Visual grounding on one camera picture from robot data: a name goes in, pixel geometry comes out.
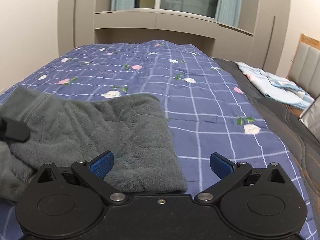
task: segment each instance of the blue plaid duvet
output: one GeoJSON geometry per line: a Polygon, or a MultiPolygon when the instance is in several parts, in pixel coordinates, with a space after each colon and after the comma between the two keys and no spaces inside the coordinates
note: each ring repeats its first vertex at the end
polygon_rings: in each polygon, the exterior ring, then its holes
{"type": "MultiPolygon", "coordinates": [[[[193,45],[150,41],[81,46],[0,95],[0,104],[18,85],[82,101],[134,93],[157,96],[188,181],[188,193],[195,195],[219,180],[209,165],[213,152],[256,168],[278,162],[308,207],[301,236],[318,240],[303,178],[288,148],[268,129],[234,78],[193,45]],[[248,123],[257,126],[258,132],[246,132],[248,123]]],[[[0,210],[0,239],[18,239],[22,233],[14,204],[0,200],[0,210]]]]}

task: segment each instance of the metal screw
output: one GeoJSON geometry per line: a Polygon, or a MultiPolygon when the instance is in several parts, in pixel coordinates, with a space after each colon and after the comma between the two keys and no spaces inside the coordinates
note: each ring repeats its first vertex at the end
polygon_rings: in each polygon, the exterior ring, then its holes
{"type": "Polygon", "coordinates": [[[158,199],[158,203],[161,205],[163,205],[165,202],[166,202],[165,199],[158,199]]]}
{"type": "Polygon", "coordinates": [[[113,194],[110,195],[110,199],[112,201],[116,201],[116,202],[123,201],[123,200],[125,200],[125,194],[113,193],[113,194]]]}
{"type": "Polygon", "coordinates": [[[210,193],[203,192],[198,195],[198,199],[202,201],[209,201],[213,199],[213,196],[210,193]]]}

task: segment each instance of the upholstered headboard panel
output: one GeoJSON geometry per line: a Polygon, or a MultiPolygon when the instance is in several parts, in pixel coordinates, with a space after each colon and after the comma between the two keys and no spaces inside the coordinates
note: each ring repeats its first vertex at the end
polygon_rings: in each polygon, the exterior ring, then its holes
{"type": "Polygon", "coordinates": [[[288,78],[313,98],[320,94],[320,41],[301,34],[288,78]]]}

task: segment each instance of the fluffy gray cloth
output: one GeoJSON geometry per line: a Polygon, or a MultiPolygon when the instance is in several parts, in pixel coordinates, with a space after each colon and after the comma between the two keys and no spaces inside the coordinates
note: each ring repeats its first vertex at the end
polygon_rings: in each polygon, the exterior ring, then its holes
{"type": "Polygon", "coordinates": [[[81,102],[18,87],[0,115],[30,128],[25,143],[0,142],[2,198],[18,200],[46,161],[70,166],[106,150],[113,152],[115,164],[104,180],[120,191],[187,189],[159,100],[152,95],[81,102]]]}

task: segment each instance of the wooden floor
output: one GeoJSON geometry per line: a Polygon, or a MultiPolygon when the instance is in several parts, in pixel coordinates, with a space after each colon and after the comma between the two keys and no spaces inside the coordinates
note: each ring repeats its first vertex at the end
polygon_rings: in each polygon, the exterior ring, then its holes
{"type": "Polygon", "coordinates": [[[292,113],[294,113],[294,115],[296,115],[296,116],[300,116],[300,114],[301,114],[302,111],[303,111],[303,110],[301,110],[301,109],[299,109],[299,108],[296,108],[296,107],[294,107],[294,106],[288,106],[288,107],[289,107],[290,111],[291,111],[292,113]]]}

